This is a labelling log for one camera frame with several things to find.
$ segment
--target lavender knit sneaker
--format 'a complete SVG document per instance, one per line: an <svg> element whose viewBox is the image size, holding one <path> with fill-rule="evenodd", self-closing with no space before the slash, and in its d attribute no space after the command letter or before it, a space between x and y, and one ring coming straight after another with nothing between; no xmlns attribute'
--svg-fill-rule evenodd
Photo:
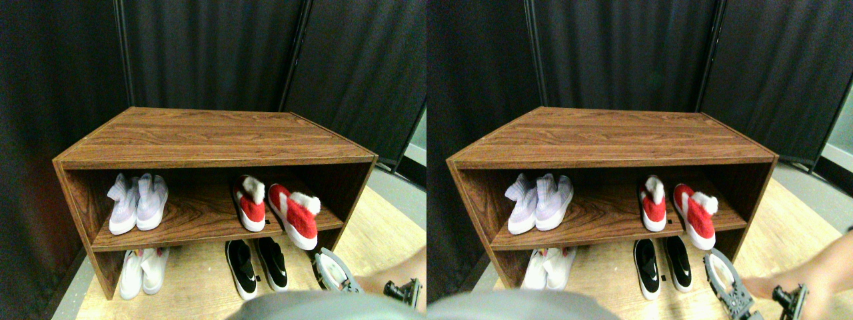
<svg viewBox="0 0 853 320"><path fill-rule="evenodd" d="M139 206L136 209L136 227L139 230L151 230L163 220L165 201L169 189L161 176L151 177L151 173L139 179Z"/></svg>
<svg viewBox="0 0 853 320"><path fill-rule="evenodd" d="M536 204L538 195L536 185L527 180L524 173L519 174L513 185L504 193L509 200L515 201L515 208L509 215L507 229L513 235L519 235L533 229L536 224Z"/></svg>
<svg viewBox="0 0 853 320"><path fill-rule="evenodd" d="M560 176L554 183L554 175L546 174L536 180L538 203L536 206L536 228L542 231L556 228L563 222L566 208L572 202L574 188L569 177Z"/></svg>
<svg viewBox="0 0 853 320"><path fill-rule="evenodd" d="M127 183L125 175L119 173L115 178L115 184L107 192L107 196L115 201L113 213L109 217L109 231L114 235L121 235L133 229L136 225L136 203L139 201L139 188L134 177L131 183Z"/></svg>

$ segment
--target wooden shoe rack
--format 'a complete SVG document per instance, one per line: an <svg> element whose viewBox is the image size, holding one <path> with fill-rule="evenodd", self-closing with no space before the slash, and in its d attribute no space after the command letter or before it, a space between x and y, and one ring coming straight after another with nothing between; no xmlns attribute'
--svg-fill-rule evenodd
<svg viewBox="0 0 853 320"><path fill-rule="evenodd" d="M703 113L537 108L447 159L474 228L503 283L520 286L531 250L677 236L678 183L719 199L716 248L734 261L779 156ZM514 236L503 194L524 172L567 175L575 195L563 223ZM668 224L646 230L637 192L664 181Z"/></svg>
<svg viewBox="0 0 853 320"><path fill-rule="evenodd" d="M231 181L242 174L318 196L317 248L334 249L377 159L293 113L128 108L53 164L98 282L111 299L125 250L220 241L224 262L227 240L281 235L281 221L269 208L262 231L243 228L230 194ZM119 172L165 179L169 198L157 228L109 232L113 201L107 191Z"/></svg>

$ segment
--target light wood floor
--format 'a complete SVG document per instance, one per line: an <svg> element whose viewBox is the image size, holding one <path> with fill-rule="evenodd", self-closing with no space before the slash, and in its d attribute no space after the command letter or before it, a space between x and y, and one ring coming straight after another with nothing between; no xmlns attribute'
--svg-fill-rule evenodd
<svg viewBox="0 0 853 320"><path fill-rule="evenodd" d="M734 266L741 277L768 276L810 259L840 236L785 187L771 180ZM566 290L592 296L623 319L728 319L707 282L704 253L686 241L693 290L683 294L672 285L661 243L656 241L655 246L659 270L667 282L662 282L660 296L654 301L646 301L640 292L633 242L580 247ZM503 284L498 281L495 289L501 288ZM773 300L757 300L752 309L765 319L779 318L781 313ZM853 290L834 297L830 318L853 318Z"/></svg>
<svg viewBox="0 0 853 320"><path fill-rule="evenodd" d="M320 289L308 256L287 236L275 237L285 255L290 290ZM365 188L335 253L356 276L366 276L398 264L427 244L427 233L397 208ZM156 295L140 293L122 300L118 289L107 300L100 284L92 279L80 306L78 319L220 319L242 305L228 264L225 243L210 242L173 247L166 266L163 288ZM252 257L255 273L264 271ZM271 293L266 278L258 295Z"/></svg>

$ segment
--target red and white shoe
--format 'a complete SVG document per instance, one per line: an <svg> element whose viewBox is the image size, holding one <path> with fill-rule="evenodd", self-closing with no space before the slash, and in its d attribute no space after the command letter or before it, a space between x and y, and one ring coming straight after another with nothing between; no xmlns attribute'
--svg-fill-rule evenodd
<svg viewBox="0 0 853 320"><path fill-rule="evenodd" d="M649 176L646 184L640 187L642 204L642 223L646 229L658 232L666 226L666 201L664 201L664 183L657 176Z"/></svg>
<svg viewBox="0 0 853 320"><path fill-rule="evenodd" d="M717 242L714 223L711 216L717 213L719 202L716 197L701 192L693 192L682 183L676 186L672 202L687 226L688 236L694 246L700 250L711 250Z"/></svg>
<svg viewBox="0 0 853 320"><path fill-rule="evenodd" d="M240 222L251 232L258 232L266 225L264 184L252 176L240 176L231 190L237 205Z"/></svg>
<svg viewBox="0 0 853 320"><path fill-rule="evenodd" d="M270 186L269 200L272 211L281 218L293 244L303 250L313 250L317 245L314 217L320 212L320 199L301 192L291 194L284 186L274 183Z"/></svg>

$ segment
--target black and white shoe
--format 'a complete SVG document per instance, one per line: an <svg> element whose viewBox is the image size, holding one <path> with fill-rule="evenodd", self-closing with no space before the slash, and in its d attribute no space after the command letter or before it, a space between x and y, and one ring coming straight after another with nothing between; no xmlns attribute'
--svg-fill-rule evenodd
<svg viewBox="0 0 853 320"><path fill-rule="evenodd" d="M664 240L666 258L670 261L672 271L672 283L681 292L689 292L693 288L693 272L690 271L690 260L688 250L684 247L684 241L679 236L671 236Z"/></svg>
<svg viewBox="0 0 853 320"><path fill-rule="evenodd" d="M252 267L252 251L243 240L225 242L225 257L234 277L237 292L244 300L258 295L258 283L255 282L255 270Z"/></svg>
<svg viewBox="0 0 853 320"><path fill-rule="evenodd" d="M654 244L649 239L634 242L634 263L640 278L640 290L646 300L654 300L660 294L660 275L658 261L654 254Z"/></svg>
<svg viewBox="0 0 853 320"><path fill-rule="evenodd" d="M281 292L287 290L290 284L287 282L287 270L284 268L284 254L281 247L270 237L260 238L255 242L258 249L258 257L267 274L267 282L273 291Z"/></svg>

